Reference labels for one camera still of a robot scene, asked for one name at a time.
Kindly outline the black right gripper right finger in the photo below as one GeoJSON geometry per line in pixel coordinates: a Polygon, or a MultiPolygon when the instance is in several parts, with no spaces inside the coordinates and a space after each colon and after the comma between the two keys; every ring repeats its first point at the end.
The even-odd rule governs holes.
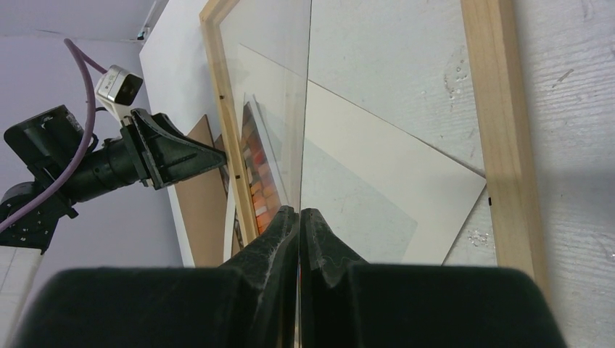
{"type": "Polygon", "coordinates": [[[300,214],[304,347],[564,347],[542,292],[509,268],[366,262],[300,214]]]}

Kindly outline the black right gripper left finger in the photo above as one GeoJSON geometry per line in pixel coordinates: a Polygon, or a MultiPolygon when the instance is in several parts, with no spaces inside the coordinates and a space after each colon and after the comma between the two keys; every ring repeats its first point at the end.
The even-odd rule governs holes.
{"type": "Polygon", "coordinates": [[[14,337],[16,347],[256,347],[249,337],[295,211],[214,268],[81,268],[52,277],[14,337]]]}

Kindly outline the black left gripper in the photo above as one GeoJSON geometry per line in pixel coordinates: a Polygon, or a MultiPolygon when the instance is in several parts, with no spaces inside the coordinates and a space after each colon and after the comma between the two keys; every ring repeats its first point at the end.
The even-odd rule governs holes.
{"type": "MultiPolygon", "coordinates": [[[[48,109],[4,131],[4,141],[23,161],[33,180],[11,187],[4,195],[4,217],[21,210],[63,174],[81,145],[84,129],[65,106],[48,109]]],[[[94,150],[93,135],[72,175],[53,194],[23,215],[52,219],[77,215],[74,205],[141,181],[163,189],[227,164],[224,152],[195,141],[163,113],[132,109],[120,136],[94,150]]]]}

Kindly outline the colourful photo print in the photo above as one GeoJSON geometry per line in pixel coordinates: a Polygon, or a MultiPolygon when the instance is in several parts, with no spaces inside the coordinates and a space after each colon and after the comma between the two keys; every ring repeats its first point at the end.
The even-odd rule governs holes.
{"type": "MultiPolygon", "coordinates": [[[[255,211],[257,234],[260,235],[279,208],[288,203],[288,196],[260,105],[249,94],[244,96],[240,147],[255,211]]],[[[232,235],[226,236],[225,242],[230,244],[231,253],[236,254],[244,248],[244,239],[236,209],[234,186],[230,183],[227,167],[223,167],[220,174],[227,195],[225,234],[232,235]]]]}

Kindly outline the white mat board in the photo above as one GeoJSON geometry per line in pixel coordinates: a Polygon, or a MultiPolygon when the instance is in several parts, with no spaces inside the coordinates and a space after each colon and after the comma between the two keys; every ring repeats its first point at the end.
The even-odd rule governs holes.
{"type": "Polygon", "coordinates": [[[352,115],[351,130],[366,138],[360,152],[367,154],[368,146],[373,145],[376,156],[373,164],[362,165],[348,145],[335,149],[334,154],[416,221],[416,231],[400,263],[442,264],[477,203],[485,180],[416,137],[344,100],[342,111],[352,115]]]}

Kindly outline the clear acrylic sheet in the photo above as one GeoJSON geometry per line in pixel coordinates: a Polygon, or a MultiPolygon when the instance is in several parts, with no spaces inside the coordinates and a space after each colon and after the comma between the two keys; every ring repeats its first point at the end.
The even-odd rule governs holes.
{"type": "Polygon", "coordinates": [[[371,165],[375,148],[351,130],[346,101],[308,80],[310,1],[238,1],[219,23],[236,119],[250,107],[284,204],[316,208],[369,262],[400,263],[416,221],[334,150],[371,165]]]}

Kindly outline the wooden picture frame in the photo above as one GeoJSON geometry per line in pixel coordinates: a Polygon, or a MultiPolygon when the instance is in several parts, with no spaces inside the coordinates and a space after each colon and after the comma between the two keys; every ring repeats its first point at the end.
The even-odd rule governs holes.
{"type": "MultiPolygon", "coordinates": [[[[212,87],[238,204],[242,238],[258,236],[252,193],[240,149],[220,24],[234,1],[209,1],[199,15],[212,87]]],[[[529,117],[512,1],[462,1],[461,11],[497,262],[529,275],[550,294],[529,117]]]]}

